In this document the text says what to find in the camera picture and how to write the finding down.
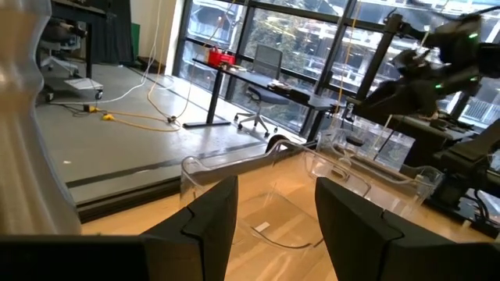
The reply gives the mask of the black cluttered desk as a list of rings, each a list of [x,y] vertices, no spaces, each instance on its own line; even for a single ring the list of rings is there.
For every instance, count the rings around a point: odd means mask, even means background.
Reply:
[[[473,130],[450,126],[443,119],[426,121],[410,116],[393,116],[388,126],[414,140],[403,162],[412,167],[436,166],[436,153],[476,135]]]

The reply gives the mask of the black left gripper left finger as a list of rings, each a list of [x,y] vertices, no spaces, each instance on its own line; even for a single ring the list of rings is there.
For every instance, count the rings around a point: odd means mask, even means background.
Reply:
[[[141,281],[224,281],[238,211],[238,178],[229,176],[141,234]]]

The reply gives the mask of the clear plastic bin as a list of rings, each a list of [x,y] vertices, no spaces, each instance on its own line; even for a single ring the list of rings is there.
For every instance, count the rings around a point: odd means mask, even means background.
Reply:
[[[320,170],[375,205],[409,218],[443,175],[430,166],[412,168],[408,176],[400,173],[395,162],[378,161],[376,145],[380,142],[368,130],[324,130],[316,151],[334,162],[334,166]]]
[[[181,164],[180,202],[187,205],[229,176],[238,179],[237,232],[284,250],[301,251],[323,241],[316,214],[316,180],[326,177],[363,197],[371,185],[347,163],[326,158],[289,140],[263,155],[219,165],[188,157]]]

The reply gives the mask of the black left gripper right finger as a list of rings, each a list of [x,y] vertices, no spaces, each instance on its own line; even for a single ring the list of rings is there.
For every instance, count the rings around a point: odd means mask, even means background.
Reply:
[[[446,281],[445,238],[326,177],[316,180],[321,232],[339,281]]]

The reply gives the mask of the red container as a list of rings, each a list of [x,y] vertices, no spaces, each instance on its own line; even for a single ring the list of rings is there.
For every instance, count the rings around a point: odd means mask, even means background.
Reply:
[[[212,47],[207,52],[207,63],[212,66],[220,66],[221,64],[233,65],[235,57],[225,51]]]

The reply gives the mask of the black window frame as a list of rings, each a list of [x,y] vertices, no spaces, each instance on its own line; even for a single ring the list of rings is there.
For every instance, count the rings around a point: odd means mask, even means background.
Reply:
[[[372,59],[380,65],[371,86],[397,77],[391,60],[418,41],[395,37],[383,52],[377,47],[384,24],[401,15],[413,28],[430,33],[450,17],[488,9],[481,40],[500,41],[500,0],[184,0],[173,73],[196,86],[219,89],[232,104],[256,111],[246,83],[202,64],[210,48],[252,65],[259,45],[281,51],[280,78],[327,98],[354,95]]]

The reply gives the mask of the rolling cart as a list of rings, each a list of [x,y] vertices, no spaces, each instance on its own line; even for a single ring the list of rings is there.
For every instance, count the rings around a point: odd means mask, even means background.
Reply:
[[[68,73],[68,77],[50,80],[45,83],[47,99],[51,101],[57,90],[56,84],[65,91],[85,91],[100,101],[103,86],[92,78],[92,33],[95,23],[108,17],[104,9],[89,5],[85,0],[50,0],[52,17],[47,24],[39,44],[46,56],[40,61],[40,67],[52,71],[59,66]],[[79,74],[79,66],[69,61],[64,55],[78,48],[85,50],[85,73]]]

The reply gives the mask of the black office desk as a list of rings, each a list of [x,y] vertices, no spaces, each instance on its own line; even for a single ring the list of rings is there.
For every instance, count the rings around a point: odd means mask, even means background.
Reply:
[[[207,66],[211,70],[216,71],[216,78],[214,80],[214,87],[212,89],[212,97],[209,104],[208,115],[205,121],[205,123],[208,126],[211,126],[213,124],[213,117],[215,116],[217,98],[220,95],[222,75],[228,75],[233,78],[243,80],[247,84],[251,84],[258,88],[262,88],[263,90],[273,92],[274,94],[286,98],[289,101],[293,101],[295,103],[298,103],[302,106],[306,106],[318,112],[329,112],[333,111],[337,105],[339,107],[342,106],[342,104],[340,104],[339,101],[336,99],[325,98],[319,95],[310,94],[309,92],[302,91],[297,87],[291,87],[289,90],[281,90],[268,87],[268,85],[273,80],[267,76],[263,76],[258,73],[226,70],[218,66],[210,65],[207,62],[204,62],[200,59],[193,59],[193,62],[195,64],[201,64],[203,66]]]

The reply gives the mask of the grey office chair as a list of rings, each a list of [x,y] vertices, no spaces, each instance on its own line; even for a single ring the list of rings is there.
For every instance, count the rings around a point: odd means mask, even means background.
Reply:
[[[270,78],[272,82],[278,81],[280,78],[282,59],[282,51],[264,44],[258,44],[255,50],[251,71],[258,76]],[[269,82],[265,83],[264,87],[249,84],[246,87],[246,93],[250,100],[257,104],[258,108],[254,114],[243,112],[235,114],[234,120],[238,121],[237,128],[239,130],[243,130],[243,123],[253,122],[254,127],[257,127],[259,124],[262,126],[265,130],[265,138],[270,136],[269,129],[266,126],[266,120],[270,123],[272,120],[266,118],[262,114],[262,110],[264,108],[272,108],[276,105],[288,105],[289,100],[272,92],[268,84]]]

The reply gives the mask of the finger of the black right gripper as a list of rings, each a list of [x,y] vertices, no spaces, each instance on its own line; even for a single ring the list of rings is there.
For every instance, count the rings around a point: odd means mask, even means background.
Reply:
[[[438,166],[446,172],[480,183],[500,187],[500,172],[491,168],[491,160],[500,151],[500,119],[495,120],[472,140],[459,142],[434,154]]]

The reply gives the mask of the black curtain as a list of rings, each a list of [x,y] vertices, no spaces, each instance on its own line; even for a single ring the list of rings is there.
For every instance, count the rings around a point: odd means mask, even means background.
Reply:
[[[93,63],[129,64],[134,61],[130,0],[87,0],[106,13],[92,24]]]

